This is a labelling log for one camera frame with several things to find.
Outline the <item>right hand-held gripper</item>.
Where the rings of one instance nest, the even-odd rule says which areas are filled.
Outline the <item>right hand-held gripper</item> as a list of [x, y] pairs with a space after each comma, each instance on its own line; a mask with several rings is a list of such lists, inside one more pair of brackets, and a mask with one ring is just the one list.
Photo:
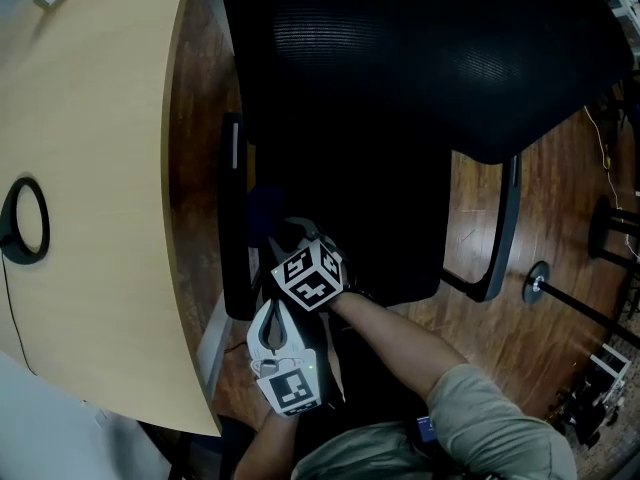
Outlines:
[[313, 221], [302, 217], [287, 217], [285, 221], [302, 227], [305, 238], [297, 248], [285, 250], [268, 237], [277, 264], [270, 271], [271, 277], [285, 295], [312, 311], [344, 291], [343, 258], [330, 248], [332, 242]]

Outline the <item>black pole with round base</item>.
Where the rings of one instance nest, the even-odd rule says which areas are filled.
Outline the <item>black pole with round base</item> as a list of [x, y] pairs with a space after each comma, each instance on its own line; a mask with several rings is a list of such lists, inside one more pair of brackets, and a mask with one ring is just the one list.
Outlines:
[[640, 336], [632, 333], [611, 318], [606, 317], [602, 313], [552, 286], [548, 283], [549, 278], [550, 266], [547, 262], [538, 261], [534, 264], [528, 272], [523, 285], [523, 301], [527, 304], [535, 304], [544, 294], [548, 294], [640, 350]]

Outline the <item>light wooden desk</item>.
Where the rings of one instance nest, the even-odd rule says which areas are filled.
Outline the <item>light wooden desk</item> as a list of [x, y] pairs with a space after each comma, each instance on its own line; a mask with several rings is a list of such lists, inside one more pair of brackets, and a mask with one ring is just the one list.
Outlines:
[[0, 265], [0, 352], [106, 410], [217, 436], [169, 206], [185, 3], [27, 3], [0, 22], [0, 204], [33, 176], [51, 233], [42, 261]]

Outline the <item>white low rack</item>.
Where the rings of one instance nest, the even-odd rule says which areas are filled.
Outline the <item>white low rack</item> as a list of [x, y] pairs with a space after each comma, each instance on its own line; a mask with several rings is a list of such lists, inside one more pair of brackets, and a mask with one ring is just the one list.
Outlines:
[[600, 439], [600, 429], [617, 422], [621, 392], [632, 361], [603, 344], [584, 375], [569, 391], [558, 392], [552, 426], [562, 435], [572, 429], [580, 445], [592, 448]]

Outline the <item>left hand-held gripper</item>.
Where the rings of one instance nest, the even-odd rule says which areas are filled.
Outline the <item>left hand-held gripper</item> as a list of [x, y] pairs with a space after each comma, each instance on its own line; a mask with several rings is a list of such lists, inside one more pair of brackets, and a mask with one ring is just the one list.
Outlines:
[[[276, 356], [265, 333], [273, 309], [281, 335]], [[320, 406], [316, 353], [305, 349], [298, 327], [282, 300], [268, 299], [256, 312], [247, 332], [247, 346], [257, 385], [276, 414], [292, 417]]]

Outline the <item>black desk lamp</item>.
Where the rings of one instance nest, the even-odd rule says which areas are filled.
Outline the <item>black desk lamp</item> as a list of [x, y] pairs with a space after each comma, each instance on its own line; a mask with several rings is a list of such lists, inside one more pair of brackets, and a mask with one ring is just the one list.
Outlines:
[[[38, 204], [42, 238], [37, 250], [30, 249], [23, 240], [18, 224], [18, 199], [23, 188], [28, 187]], [[0, 250], [13, 263], [32, 265], [41, 261], [50, 245], [50, 221], [44, 194], [37, 181], [29, 176], [17, 179], [11, 186], [0, 210]]]

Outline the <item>person's right forearm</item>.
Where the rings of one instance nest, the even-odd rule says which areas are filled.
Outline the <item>person's right forearm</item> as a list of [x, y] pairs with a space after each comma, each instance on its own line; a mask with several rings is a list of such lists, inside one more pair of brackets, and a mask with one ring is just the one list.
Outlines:
[[343, 292], [329, 307], [403, 385], [424, 400], [445, 373], [467, 362], [441, 337], [360, 294]]

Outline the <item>black mesh office chair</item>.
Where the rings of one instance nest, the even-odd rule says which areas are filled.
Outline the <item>black mesh office chair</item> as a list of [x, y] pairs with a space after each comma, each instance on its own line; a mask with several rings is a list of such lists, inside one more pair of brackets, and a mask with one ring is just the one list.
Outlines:
[[242, 110], [223, 119], [218, 219], [227, 313], [281, 290], [247, 243], [256, 148], [423, 146], [501, 168], [494, 244], [470, 299], [502, 287], [521, 153], [621, 80], [634, 58], [605, 0], [223, 0]]

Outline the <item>blue cloth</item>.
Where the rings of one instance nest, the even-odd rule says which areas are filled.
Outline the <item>blue cloth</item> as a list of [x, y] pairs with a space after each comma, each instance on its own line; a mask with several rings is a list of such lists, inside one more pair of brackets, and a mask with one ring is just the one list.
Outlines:
[[256, 185], [247, 198], [247, 243], [260, 248], [275, 237], [283, 222], [284, 190], [274, 185]]

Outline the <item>person's beige shirt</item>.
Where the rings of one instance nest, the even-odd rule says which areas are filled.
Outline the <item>person's beige shirt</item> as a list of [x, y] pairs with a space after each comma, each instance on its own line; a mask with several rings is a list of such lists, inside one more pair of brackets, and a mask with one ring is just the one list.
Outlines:
[[419, 451], [400, 422], [379, 423], [329, 440], [291, 480], [577, 480], [567, 440], [472, 365], [445, 373], [428, 406], [442, 454]]

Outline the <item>round wooden table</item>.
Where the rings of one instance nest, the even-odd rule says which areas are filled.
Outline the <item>round wooden table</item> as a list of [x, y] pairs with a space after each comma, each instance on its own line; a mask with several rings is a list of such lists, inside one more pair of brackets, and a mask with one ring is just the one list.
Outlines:
[[640, 213], [614, 208], [607, 196], [601, 196], [591, 217], [587, 242], [589, 256], [640, 272], [640, 261], [637, 258], [626, 258], [606, 249], [610, 231], [640, 240]]

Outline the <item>black office chair seat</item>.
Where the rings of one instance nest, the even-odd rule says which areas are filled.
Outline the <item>black office chair seat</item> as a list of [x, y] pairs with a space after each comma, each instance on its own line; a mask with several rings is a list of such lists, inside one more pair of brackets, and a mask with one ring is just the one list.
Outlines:
[[273, 237], [285, 250], [313, 221], [350, 263], [358, 289], [383, 306], [428, 299], [440, 285], [449, 217], [451, 153], [423, 146], [310, 151], [261, 144], [256, 185], [284, 190]]

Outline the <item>person's left forearm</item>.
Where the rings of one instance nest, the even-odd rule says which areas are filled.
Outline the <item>person's left forearm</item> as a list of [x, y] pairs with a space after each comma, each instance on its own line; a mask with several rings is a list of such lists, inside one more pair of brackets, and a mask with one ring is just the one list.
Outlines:
[[270, 411], [240, 459], [233, 480], [290, 480], [299, 417]]

